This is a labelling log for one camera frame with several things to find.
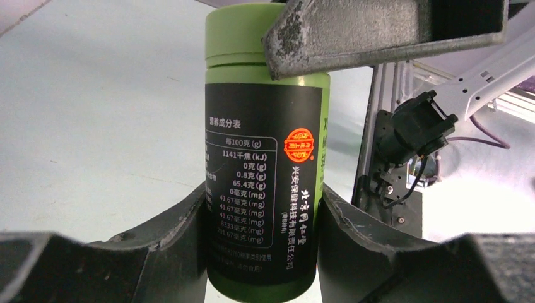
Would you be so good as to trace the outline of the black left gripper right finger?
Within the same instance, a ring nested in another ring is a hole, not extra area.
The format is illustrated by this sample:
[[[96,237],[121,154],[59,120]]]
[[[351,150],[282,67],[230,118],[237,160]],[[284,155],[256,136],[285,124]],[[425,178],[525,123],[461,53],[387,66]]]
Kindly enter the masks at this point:
[[[325,186],[318,212],[324,302],[533,302],[533,234],[436,243],[394,229]]]

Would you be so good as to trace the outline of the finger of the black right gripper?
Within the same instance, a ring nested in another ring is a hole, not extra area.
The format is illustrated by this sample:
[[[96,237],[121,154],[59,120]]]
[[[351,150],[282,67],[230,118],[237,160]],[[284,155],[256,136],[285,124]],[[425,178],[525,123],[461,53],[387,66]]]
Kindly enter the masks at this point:
[[[262,38],[272,79],[501,44],[506,1],[288,1]]]

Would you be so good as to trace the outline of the green pill bottle black label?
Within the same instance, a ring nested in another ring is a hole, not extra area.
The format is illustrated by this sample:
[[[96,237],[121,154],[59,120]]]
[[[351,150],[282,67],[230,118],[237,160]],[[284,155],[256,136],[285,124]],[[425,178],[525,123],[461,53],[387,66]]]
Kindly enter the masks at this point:
[[[208,277],[239,302],[287,302],[316,276],[331,79],[271,78],[262,37],[283,7],[206,17]]]

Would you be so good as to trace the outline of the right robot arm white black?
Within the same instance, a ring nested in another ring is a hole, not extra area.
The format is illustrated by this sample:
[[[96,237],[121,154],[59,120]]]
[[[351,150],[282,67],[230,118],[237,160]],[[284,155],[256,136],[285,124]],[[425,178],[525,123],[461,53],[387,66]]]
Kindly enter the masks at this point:
[[[262,38],[274,80],[497,45],[459,76],[403,102],[371,156],[392,165],[447,143],[454,124],[534,69],[534,29],[506,41],[512,1],[287,1]]]

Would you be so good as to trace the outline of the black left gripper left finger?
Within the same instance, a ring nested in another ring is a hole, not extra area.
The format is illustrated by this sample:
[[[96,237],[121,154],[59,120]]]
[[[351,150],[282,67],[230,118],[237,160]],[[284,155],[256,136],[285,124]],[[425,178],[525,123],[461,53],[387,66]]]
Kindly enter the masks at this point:
[[[204,184],[107,241],[1,234],[2,302],[203,302]]]

